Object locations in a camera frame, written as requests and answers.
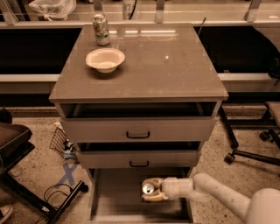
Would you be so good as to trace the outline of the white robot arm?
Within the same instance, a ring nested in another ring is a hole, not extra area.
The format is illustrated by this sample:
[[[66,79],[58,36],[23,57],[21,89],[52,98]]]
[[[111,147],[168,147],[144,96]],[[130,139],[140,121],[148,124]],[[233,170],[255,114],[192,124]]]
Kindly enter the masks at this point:
[[[142,183],[142,198],[150,202],[181,198],[206,202],[211,196],[244,224],[280,224],[280,191],[276,189],[264,188],[250,199],[206,173],[192,178],[148,178]]]

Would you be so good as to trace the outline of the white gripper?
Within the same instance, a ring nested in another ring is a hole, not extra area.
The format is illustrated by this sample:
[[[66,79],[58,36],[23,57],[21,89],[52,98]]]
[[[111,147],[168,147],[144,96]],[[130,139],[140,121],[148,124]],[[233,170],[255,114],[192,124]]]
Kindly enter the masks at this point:
[[[176,200],[179,198],[191,197],[194,191],[193,181],[190,178],[148,178],[143,183],[142,186],[159,188],[161,190],[144,192],[142,198],[145,201],[157,202],[162,200]]]

